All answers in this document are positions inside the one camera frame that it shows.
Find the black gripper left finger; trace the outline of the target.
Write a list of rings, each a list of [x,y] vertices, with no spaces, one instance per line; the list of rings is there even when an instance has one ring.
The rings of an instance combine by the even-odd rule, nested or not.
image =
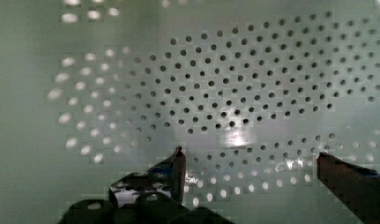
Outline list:
[[[114,205],[134,203],[140,194],[160,192],[181,203],[184,194],[186,156],[182,146],[167,159],[160,161],[145,172],[130,173],[114,182],[108,198]]]

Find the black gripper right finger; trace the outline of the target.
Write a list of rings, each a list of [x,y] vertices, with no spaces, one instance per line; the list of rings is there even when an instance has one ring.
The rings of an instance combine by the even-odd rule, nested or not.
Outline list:
[[[317,178],[364,224],[380,224],[380,174],[321,152]]]

